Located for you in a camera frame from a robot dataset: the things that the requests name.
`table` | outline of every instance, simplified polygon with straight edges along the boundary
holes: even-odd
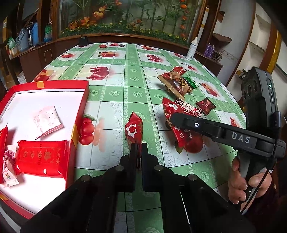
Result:
[[[208,97],[217,107],[206,119],[246,127],[246,118],[235,99],[208,69],[196,60],[189,61],[166,50],[112,42],[76,46],[45,68],[54,71],[49,80],[89,80],[90,93],[84,113],[106,138],[98,145],[79,142],[75,179],[84,174],[101,175],[129,153],[123,125],[134,111],[143,120],[143,142],[160,164],[184,176],[197,174],[215,191],[227,181],[236,155],[233,148],[212,141],[204,141],[203,149],[197,154],[185,150],[178,154],[174,148],[173,132],[165,126],[162,98],[174,101],[175,96],[166,91],[157,76],[176,65],[187,69],[184,76],[197,85],[192,94],[185,96],[186,102],[194,105]],[[114,232],[162,233],[160,207],[159,193],[142,191],[138,171],[135,192],[119,194]]]

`human hand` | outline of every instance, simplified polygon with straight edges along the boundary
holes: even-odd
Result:
[[[239,166],[240,162],[237,157],[235,157],[232,161],[232,170],[231,174],[228,180],[228,198],[229,200],[234,203],[238,204],[239,201],[245,201],[246,200],[246,194],[244,190],[247,189],[247,182],[246,180],[241,177],[240,172],[239,172]],[[264,172],[258,173],[251,177],[249,179],[249,185],[256,188],[259,182],[261,181],[262,177],[264,175]],[[255,195],[255,198],[263,196],[269,186],[271,185],[271,175],[268,173],[266,176],[265,180],[261,184],[260,188],[258,189],[257,194]],[[246,205],[246,202],[241,205],[241,209]]]

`purple bottle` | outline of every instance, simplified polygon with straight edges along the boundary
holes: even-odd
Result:
[[[204,51],[204,56],[208,56],[208,52],[209,52],[209,50],[210,50],[210,48],[211,48],[211,45],[210,45],[210,43],[206,46],[206,49],[205,49],[205,51]]]
[[[214,46],[210,47],[210,50],[209,50],[209,52],[208,52],[207,57],[208,57],[208,58],[211,58],[212,55],[214,54],[214,52],[215,52],[215,47],[214,47]]]

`black cable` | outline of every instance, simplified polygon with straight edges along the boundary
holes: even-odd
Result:
[[[277,145],[278,145],[278,138],[275,140],[274,151],[273,151],[273,155],[272,155],[273,158],[275,158]],[[258,189],[260,188],[260,186],[262,185],[263,181],[265,180],[265,178],[266,178],[268,172],[269,172],[269,169],[266,170],[266,172],[264,173],[262,179],[260,180],[259,184],[257,185],[255,191],[251,194],[251,197],[250,197],[249,200],[247,201],[246,205],[245,205],[245,206],[243,207],[243,209],[240,211],[241,214],[246,210],[247,206],[249,205],[249,203],[251,202],[251,200],[253,199],[253,197],[256,195]]]

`white bottle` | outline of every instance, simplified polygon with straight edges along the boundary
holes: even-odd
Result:
[[[188,60],[192,60],[193,59],[193,56],[195,54],[197,46],[198,46],[197,37],[195,37],[193,42],[190,43],[190,47],[189,47],[189,50],[188,50],[187,55],[186,55],[186,58]]]

